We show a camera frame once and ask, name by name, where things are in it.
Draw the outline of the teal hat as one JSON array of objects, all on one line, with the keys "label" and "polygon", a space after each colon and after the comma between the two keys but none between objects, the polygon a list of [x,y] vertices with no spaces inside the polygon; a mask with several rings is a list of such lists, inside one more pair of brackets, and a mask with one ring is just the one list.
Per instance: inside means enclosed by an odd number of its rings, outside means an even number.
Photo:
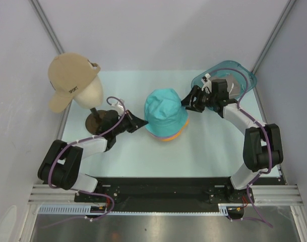
[{"label": "teal hat", "polygon": [[181,131],[189,115],[172,88],[156,89],[144,104],[145,128],[156,137],[170,137]]}]

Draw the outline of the tan baseball cap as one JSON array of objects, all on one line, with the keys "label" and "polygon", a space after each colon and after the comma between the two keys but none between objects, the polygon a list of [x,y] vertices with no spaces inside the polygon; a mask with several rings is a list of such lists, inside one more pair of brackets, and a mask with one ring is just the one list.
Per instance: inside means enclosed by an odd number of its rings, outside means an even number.
[{"label": "tan baseball cap", "polygon": [[48,78],[55,90],[49,108],[62,112],[79,93],[98,76],[101,67],[86,57],[73,52],[56,56],[48,68]]}]

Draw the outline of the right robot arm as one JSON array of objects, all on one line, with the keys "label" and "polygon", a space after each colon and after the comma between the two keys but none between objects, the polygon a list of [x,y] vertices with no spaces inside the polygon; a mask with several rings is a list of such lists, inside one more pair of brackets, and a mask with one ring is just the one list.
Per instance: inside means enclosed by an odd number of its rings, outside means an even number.
[{"label": "right robot arm", "polygon": [[243,195],[242,190],[282,163],[283,151],[279,127],[256,120],[236,99],[229,97],[227,88],[225,79],[207,79],[202,87],[194,85],[181,104],[195,112],[211,108],[244,135],[243,165],[229,178],[224,190],[228,201],[237,202]]}]

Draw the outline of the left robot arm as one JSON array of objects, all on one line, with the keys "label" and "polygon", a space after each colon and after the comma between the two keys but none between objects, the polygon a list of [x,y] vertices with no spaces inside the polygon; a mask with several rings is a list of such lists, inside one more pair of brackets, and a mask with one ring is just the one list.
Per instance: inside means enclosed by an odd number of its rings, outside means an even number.
[{"label": "left robot arm", "polygon": [[91,201],[103,197],[103,188],[98,180],[80,171],[82,160],[97,153],[109,151],[116,143],[117,135],[136,130],[148,122],[133,115],[129,110],[119,114],[116,110],[99,111],[95,120],[93,136],[68,144],[62,140],[53,141],[37,176],[52,188],[85,191]]}]

